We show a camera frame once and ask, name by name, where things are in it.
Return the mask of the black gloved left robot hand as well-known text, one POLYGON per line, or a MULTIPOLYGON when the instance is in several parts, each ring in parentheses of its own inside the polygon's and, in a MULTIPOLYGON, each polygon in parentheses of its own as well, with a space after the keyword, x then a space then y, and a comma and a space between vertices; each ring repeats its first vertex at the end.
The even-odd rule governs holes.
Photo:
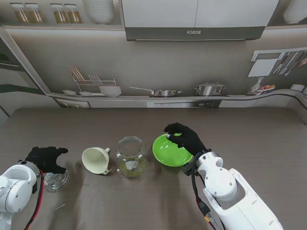
POLYGON ((42 173, 64 174, 67 169, 57 164, 57 158, 67 152, 68 149, 66 148, 33 147, 25 161, 35 164, 42 173))

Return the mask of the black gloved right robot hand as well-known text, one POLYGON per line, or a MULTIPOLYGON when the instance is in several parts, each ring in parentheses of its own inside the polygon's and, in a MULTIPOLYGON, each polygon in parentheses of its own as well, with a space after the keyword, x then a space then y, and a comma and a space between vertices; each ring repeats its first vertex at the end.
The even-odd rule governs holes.
POLYGON ((178 148, 184 147, 193 156, 199 152, 206 152, 205 145, 200 140, 198 134, 181 123, 169 124, 164 128, 168 134, 168 139, 177 144, 178 148))

